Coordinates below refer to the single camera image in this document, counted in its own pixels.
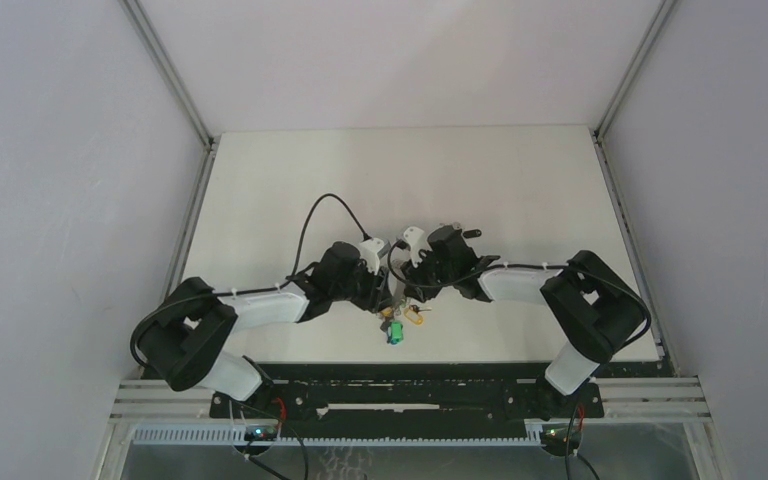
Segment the large keyring with yellow handle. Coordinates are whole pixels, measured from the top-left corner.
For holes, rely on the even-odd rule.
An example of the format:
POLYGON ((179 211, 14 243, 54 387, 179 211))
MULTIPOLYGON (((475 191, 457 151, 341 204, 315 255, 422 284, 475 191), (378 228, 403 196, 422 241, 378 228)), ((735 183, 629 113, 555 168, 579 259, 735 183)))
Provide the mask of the large keyring with yellow handle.
POLYGON ((405 296, 403 293, 395 293, 392 296, 390 303, 379 311, 377 316, 382 320, 393 320, 397 317, 405 319, 403 317, 403 311, 407 308, 420 310, 421 313, 423 311, 420 304, 414 299, 405 296))

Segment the green key tag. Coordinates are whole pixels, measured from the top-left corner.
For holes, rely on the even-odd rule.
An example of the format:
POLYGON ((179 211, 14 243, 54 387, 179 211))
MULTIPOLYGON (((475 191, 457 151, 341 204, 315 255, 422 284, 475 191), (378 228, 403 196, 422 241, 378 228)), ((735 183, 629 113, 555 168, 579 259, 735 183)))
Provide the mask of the green key tag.
POLYGON ((388 322, 385 333, 389 345, 398 345, 404 340, 403 324, 399 321, 388 322))

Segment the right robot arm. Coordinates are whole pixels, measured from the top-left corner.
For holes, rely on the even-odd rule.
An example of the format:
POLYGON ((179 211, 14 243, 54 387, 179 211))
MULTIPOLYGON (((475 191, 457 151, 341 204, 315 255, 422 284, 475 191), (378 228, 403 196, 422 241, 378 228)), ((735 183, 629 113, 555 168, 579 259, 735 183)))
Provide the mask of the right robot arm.
POLYGON ((549 415, 565 415, 594 373, 651 330, 650 309, 590 250, 561 264, 510 262, 477 254, 468 241, 480 234, 454 224, 409 227, 394 245, 408 258, 390 270, 420 302, 453 288, 469 300, 546 306, 566 342, 539 378, 538 402, 549 415))

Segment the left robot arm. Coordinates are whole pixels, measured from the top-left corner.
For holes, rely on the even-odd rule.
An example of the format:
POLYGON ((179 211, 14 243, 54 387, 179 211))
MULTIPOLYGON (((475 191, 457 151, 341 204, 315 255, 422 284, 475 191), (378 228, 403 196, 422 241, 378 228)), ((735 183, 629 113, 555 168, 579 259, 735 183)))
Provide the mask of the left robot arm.
POLYGON ((273 394, 253 361, 226 352, 234 334, 268 325, 298 324, 349 302, 377 314, 390 302, 382 258, 388 242, 338 241, 321 259, 273 287, 218 292, 200 277, 184 280, 135 327, 129 347, 176 392, 194 387, 231 397, 250 417, 265 414, 273 394))

